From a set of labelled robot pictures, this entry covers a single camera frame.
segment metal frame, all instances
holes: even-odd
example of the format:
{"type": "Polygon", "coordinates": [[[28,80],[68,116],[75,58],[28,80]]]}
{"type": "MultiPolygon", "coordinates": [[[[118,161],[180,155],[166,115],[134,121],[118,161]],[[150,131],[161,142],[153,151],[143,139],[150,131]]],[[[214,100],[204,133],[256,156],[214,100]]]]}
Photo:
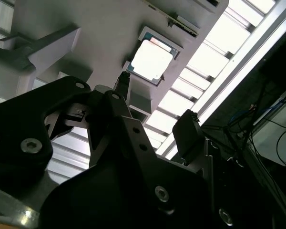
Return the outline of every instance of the metal frame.
{"type": "MultiPolygon", "coordinates": [[[[286,0],[280,0],[209,86],[206,93],[194,104],[192,110],[198,111],[201,125],[285,32],[286,0]]],[[[173,134],[170,134],[157,153],[166,155],[174,145],[173,134]]]]}

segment bolt head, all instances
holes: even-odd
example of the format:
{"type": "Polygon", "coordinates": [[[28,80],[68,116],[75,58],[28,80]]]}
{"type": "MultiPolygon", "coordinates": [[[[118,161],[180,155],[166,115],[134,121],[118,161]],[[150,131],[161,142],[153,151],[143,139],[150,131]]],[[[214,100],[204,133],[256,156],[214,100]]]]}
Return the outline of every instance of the bolt head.
{"type": "Polygon", "coordinates": [[[166,189],[164,187],[157,186],[155,188],[154,192],[161,202],[166,203],[168,201],[169,195],[168,195],[168,192],[166,191],[166,189]]]}
{"type": "Polygon", "coordinates": [[[36,154],[42,148],[42,143],[35,138],[27,138],[21,142],[21,150],[24,153],[36,154]]]}

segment circular hole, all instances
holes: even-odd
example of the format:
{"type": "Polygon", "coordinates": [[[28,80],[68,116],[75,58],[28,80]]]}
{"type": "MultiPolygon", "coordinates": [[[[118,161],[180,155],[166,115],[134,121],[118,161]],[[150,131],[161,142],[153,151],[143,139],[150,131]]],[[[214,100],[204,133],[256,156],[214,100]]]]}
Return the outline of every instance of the circular hole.
{"type": "Polygon", "coordinates": [[[112,94],[113,98],[120,99],[120,97],[117,94],[112,94]]]}
{"type": "Polygon", "coordinates": [[[137,134],[140,132],[140,130],[138,128],[135,128],[135,127],[133,128],[133,131],[137,134]]]}
{"type": "Polygon", "coordinates": [[[75,85],[79,88],[85,88],[85,86],[82,83],[76,83],[75,85]]]}
{"type": "Polygon", "coordinates": [[[34,148],[37,147],[37,144],[34,143],[34,142],[29,142],[29,143],[27,143],[27,147],[30,148],[30,149],[34,149],[34,148]]]}
{"type": "Polygon", "coordinates": [[[147,150],[147,146],[146,146],[146,145],[140,144],[139,147],[140,147],[140,149],[143,150],[143,151],[146,151],[146,150],[147,150]]]}
{"type": "Polygon", "coordinates": [[[165,197],[165,192],[164,192],[163,190],[159,190],[159,195],[160,195],[161,197],[165,197]]]}

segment gray surface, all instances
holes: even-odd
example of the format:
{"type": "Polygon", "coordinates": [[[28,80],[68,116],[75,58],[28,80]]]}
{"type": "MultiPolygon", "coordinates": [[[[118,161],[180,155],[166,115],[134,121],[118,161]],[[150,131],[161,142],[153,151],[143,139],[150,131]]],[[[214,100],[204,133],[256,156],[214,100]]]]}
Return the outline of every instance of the gray surface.
{"type": "Polygon", "coordinates": [[[0,190],[0,214],[9,217],[5,223],[21,228],[36,228],[39,213],[0,190]]]}
{"type": "MultiPolygon", "coordinates": [[[[174,0],[159,2],[176,5],[174,0]]],[[[208,17],[201,18],[204,22],[200,34],[192,42],[183,32],[168,27],[166,17],[140,0],[18,0],[15,4],[12,32],[21,32],[32,39],[38,39],[70,22],[80,26],[82,33],[78,45],[74,53],[67,55],[66,59],[93,69],[88,84],[94,88],[98,84],[114,86],[123,64],[126,60],[130,61],[136,51],[143,27],[150,27],[184,48],[165,72],[165,82],[160,87],[151,89],[138,82],[132,85],[137,94],[152,99],[154,110],[227,7],[227,3],[226,0],[220,1],[214,13],[210,13],[206,7],[196,9],[199,9],[200,14],[205,12],[208,17]]],[[[53,81],[62,65],[64,61],[46,71],[41,79],[53,81]]]]}
{"type": "MultiPolygon", "coordinates": [[[[271,120],[286,126],[286,106],[280,110],[271,120]]],[[[269,160],[272,160],[283,166],[285,165],[280,161],[276,154],[276,143],[279,137],[285,131],[286,129],[274,123],[267,122],[263,128],[261,128],[254,135],[254,143],[258,152],[269,160]]],[[[279,142],[278,152],[282,160],[286,162],[286,134],[283,135],[279,142]]]]}
{"type": "Polygon", "coordinates": [[[37,76],[72,51],[79,33],[68,26],[15,50],[0,49],[0,97],[11,99],[31,90],[37,76]]]}

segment screw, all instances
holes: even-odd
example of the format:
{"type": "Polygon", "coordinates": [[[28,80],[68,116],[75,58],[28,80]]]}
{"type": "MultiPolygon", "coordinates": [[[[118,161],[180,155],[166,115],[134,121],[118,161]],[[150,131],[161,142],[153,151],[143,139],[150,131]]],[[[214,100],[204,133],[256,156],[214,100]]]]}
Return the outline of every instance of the screw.
{"type": "Polygon", "coordinates": [[[21,150],[24,153],[36,154],[42,148],[42,143],[35,138],[27,138],[21,142],[21,150]]]}
{"type": "Polygon", "coordinates": [[[85,88],[85,86],[82,83],[76,83],[75,86],[77,86],[79,88],[85,88]]]}
{"type": "Polygon", "coordinates": [[[164,187],[157,186],[154,192],[161,202],[166,203],[168,201],[169,199],[168,192],[166,191],[164,187]]]}
{"type": "Polygon", "coordinates": [[[120,99],[120,97],[117,94],[112,94],[113,98],[120,99]]]}
{"type": "Polygon", "coordinates": [[[231,216],[222,208],[219,209],[219,216],[229,227],[233,226],[231,216]]]}

